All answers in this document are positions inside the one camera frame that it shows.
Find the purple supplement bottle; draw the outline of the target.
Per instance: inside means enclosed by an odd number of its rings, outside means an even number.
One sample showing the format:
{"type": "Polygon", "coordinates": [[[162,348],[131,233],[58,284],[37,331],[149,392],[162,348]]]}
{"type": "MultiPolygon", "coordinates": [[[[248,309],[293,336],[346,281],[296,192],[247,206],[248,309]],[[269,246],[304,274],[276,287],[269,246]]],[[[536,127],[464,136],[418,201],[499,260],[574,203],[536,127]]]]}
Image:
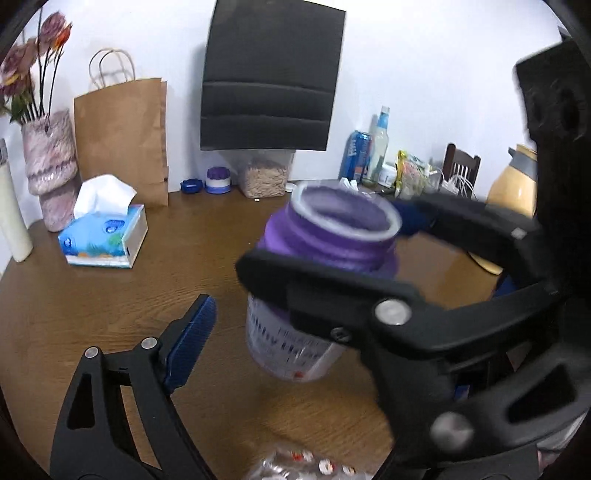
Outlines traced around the purple supplement bottle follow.
{"type": "Polygon", "coordinates": [[[391,279],[402,218],[375,194],[304,182],[270,216],[256,249],[235,264],[249,292],[246,343],[271,375],[310,382],[327,374],[344,346],[318,337],[315,320],[349,305],[353,275],[391,279]]]}

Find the yellow thermos jug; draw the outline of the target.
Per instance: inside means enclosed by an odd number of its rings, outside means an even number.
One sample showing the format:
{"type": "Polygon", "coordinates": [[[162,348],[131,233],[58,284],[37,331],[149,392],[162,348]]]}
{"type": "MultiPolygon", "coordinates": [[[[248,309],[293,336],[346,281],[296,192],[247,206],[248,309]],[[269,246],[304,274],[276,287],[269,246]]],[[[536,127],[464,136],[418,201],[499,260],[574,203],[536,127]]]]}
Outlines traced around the yellow thermos jug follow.
{"type": "Polygon", "coordinates": [[[521,144],[508,151],[511,161],[491,186],[487,202],[533,217],[537,197],[537,154],[521,144]]]}

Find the white power strip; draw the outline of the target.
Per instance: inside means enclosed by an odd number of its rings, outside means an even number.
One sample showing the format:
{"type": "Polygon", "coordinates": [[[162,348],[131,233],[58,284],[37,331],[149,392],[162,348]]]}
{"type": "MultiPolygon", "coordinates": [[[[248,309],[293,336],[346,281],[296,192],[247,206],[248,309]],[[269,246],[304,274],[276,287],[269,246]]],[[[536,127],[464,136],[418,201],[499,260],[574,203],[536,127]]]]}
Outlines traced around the white power strip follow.
{"type": "Polygon", "coordinates": [[[449,179],[441,178],[436,190],[468,199],[474,197],[474,185],[468,178],[460,174],[453,174],[449,179]]]}

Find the dark wooden chair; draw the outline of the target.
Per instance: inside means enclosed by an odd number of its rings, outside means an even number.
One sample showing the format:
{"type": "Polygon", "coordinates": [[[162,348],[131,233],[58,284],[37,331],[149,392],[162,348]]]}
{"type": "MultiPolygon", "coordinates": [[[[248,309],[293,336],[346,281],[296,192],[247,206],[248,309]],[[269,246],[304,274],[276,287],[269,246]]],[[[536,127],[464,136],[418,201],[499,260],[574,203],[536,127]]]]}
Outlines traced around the dark wooden chair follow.
{"type": "Polygon", "coordinates": [[[443,176],[449,179],[453,174],[460,174],[468,178],[475,187],[480,165],[480,156],[471,156],[454,143],[449,143],[443,163],[443,176]]]}

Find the snack packets pile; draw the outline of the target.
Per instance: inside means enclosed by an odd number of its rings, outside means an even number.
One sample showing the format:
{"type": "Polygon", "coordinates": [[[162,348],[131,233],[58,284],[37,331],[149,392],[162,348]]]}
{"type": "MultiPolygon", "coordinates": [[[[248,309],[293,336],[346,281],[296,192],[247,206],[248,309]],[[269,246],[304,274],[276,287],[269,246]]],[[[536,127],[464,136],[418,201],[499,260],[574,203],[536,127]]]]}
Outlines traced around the snack packets pile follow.
{"type": "Polygon", "coordinates": [[[399,150],[397,154],[398,176],[396,190],[402,199],[421,195],[431,191],[439,181],[439,169],[429,162],[399,150]]]}

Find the blue drink can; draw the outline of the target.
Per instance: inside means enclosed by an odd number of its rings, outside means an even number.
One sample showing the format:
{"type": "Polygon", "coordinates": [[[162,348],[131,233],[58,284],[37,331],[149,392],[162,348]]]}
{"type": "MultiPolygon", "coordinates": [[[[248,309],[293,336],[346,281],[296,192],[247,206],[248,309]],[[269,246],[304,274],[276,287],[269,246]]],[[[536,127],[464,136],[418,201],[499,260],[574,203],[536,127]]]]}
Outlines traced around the blue drink can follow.
{"type": "Polygon", "coordinates": [[[360,182],[370,157],[372,136],[359,130],[353,131],[346,141],[344,158],[342,158],[339,176],[360,182]]]}

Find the clear container with grains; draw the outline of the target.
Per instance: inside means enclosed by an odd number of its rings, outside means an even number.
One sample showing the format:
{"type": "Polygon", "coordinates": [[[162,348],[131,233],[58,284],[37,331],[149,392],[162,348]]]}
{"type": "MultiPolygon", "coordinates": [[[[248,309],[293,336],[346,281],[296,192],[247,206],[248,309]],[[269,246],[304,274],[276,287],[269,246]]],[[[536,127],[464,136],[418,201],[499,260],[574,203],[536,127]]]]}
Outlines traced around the clear container with grains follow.
{"type": "Polygon", "coordinates": [[[246,150],[236,167],[238,188],[252,200],[283,196],[293,159],[294,150],[246,150]]]}

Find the blue tissue box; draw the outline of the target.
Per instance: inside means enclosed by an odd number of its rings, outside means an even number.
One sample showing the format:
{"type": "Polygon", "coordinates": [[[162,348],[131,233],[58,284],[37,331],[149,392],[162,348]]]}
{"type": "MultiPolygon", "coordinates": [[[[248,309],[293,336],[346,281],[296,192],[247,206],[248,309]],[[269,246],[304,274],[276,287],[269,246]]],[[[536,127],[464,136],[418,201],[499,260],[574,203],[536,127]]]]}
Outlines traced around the blue tissue box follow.
{"type": "Polygon", "coordinates": [[[82,183],[73,220],[58,235],[70,265],[130,269],[148,232],[137,192],[111,174],[82,183]]]}

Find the purple white small jar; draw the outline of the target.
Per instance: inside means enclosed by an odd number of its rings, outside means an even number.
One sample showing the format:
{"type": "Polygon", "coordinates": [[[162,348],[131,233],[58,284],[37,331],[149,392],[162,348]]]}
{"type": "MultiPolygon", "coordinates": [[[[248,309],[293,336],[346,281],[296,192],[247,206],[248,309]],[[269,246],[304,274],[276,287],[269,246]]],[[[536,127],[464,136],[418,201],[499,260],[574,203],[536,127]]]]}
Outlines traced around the purple white small jar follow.
{"type": "Polygon", "coordinates": [[[226,167],[208,168],[205,178],[205,191],[209,194],[221,195],[231,190],[231,175],[226,167]]]}

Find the white thermos bottle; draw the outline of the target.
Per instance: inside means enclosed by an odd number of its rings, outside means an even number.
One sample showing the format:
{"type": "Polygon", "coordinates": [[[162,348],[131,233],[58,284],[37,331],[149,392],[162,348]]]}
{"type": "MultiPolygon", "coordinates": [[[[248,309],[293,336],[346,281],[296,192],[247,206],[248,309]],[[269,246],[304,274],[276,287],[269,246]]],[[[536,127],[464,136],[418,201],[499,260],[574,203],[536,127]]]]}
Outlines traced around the white thermos bottle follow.
{"type": "Polygon", "coordinates": [[[33,244],[23,220],[14,190],[6,142],[1,139],[1,231],[15,262],[23,262],[32,253],[33,244]]]}

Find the blue bottle cap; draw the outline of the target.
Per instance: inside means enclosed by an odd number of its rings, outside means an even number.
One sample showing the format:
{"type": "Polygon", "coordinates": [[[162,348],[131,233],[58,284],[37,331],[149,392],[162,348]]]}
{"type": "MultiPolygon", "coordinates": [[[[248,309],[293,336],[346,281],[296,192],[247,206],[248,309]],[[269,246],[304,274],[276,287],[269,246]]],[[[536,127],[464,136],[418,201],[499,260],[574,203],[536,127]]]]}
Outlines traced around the blue bottle cap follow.
{"type": "Polygon", "coordinates": [[[204,182],[198,178],[186,179],[180,183],[180,190],[185,195],[194,195],[204,189],[204,182]]]}

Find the black paper bag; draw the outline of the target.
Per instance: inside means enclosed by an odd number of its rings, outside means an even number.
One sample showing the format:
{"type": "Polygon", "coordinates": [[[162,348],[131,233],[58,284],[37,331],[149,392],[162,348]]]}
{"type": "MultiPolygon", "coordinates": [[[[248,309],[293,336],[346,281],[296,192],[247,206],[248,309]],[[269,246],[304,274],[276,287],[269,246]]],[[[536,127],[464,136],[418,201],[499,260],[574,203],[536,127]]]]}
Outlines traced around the black paper bag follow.
{"type": "Polygon", "coordinates": [[[346,13],[308,1],[219,1],[200,106],[203,150],[328,146],[346,13]]]}

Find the pink ceramic vase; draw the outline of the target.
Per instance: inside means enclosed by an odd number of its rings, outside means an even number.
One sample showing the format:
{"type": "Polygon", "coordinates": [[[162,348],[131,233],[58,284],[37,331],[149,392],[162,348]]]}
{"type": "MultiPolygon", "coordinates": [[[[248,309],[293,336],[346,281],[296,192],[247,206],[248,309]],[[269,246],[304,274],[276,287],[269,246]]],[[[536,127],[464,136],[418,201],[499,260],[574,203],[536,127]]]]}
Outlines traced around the pink ceramic vase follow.
{"type": "Polygon", "coordinates": [[[29,122],[21,134],[29,193],[39,198],[47,230],[60,232],[74,218],[81,186],[69,111],[29,122]]]}

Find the brown paper bag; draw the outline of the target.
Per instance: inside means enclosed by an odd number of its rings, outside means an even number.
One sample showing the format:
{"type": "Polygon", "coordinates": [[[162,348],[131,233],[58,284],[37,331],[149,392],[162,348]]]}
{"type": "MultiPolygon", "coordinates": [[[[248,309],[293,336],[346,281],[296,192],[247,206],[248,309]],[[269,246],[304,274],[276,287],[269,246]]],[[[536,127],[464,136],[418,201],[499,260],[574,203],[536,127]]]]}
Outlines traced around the brown paper bag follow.
{"type": "Polygon", "coordinates": [[[102,48],[89,60],[94,89],[74,99],[78,164],[84,180],[111,174],[147,207],[168,204],[167,82],[138,79],[131,56],[102,48]]]}

